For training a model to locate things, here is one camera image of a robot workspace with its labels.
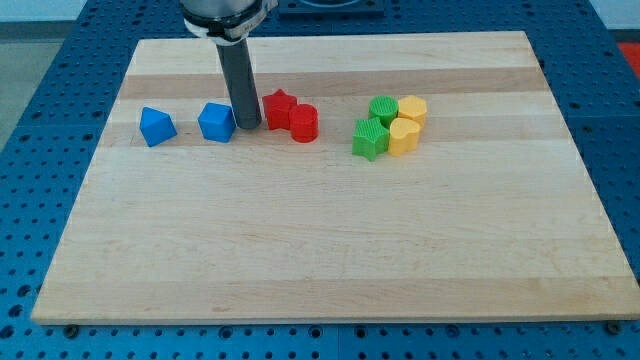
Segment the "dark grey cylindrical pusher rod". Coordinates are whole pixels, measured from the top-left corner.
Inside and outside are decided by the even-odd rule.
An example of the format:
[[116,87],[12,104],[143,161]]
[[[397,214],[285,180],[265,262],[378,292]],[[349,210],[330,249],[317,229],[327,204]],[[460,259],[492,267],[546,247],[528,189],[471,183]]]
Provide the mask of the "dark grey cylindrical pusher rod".
[[236,125],[245,130],[256,129],[262,123],[262,115],[247,41],[216,48]]

